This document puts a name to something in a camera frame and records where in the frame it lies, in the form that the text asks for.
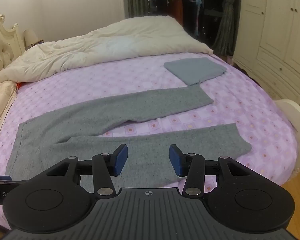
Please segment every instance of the lampshade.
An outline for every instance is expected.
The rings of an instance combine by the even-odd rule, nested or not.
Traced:
[[[25,38],[26,47],[29,47],[32,44],[39,41],[37,35],[35,35],[35,33],[32,29],[25,30],[23,32],[23,35],[24,35],[24,38]]]

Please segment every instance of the pink bedsheet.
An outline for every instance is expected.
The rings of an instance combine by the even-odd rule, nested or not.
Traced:
[[[240,135],[252,145],[252,151],[237,160],[275,183],[283,184],[293,170],[297,155],[289,121],[269,96],[240,71],[216,57],[193,53],[102,63],[68,70],[21,87],[0,132],[0,175],[5,173],[19,123],[96,98],[186,86],[163,64],[196,57],[209,57],[227,68],[225,74],[201,84],[214,100],[212,105],[149,122],[130,123],[102,136],[148,135],[236,122]],[[169,186],[182,189],[183,185],[184,180]],[[205,191],[215,186],[215,176],[206,176]],[[7,226],[1,206],[0,224]]]

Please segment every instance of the gray ribbed panel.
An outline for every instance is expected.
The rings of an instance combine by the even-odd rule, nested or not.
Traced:
[[[119,196],[97,201],[80,223],[52,234],[14,230],[5,240],[288,240],[281,229],[246,234],[215,221],[199,200],[186,199],[174,188],[123,189]]]

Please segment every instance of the white wardrobe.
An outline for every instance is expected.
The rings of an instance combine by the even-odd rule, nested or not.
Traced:
[[[234,62],[271,98],[300,104],[300,0],[242,0]]]

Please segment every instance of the white wall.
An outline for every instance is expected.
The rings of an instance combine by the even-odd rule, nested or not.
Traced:
[[[126,0],[0,0],[4,25],[32,28],[45,41],[86,34],[125,18]]]

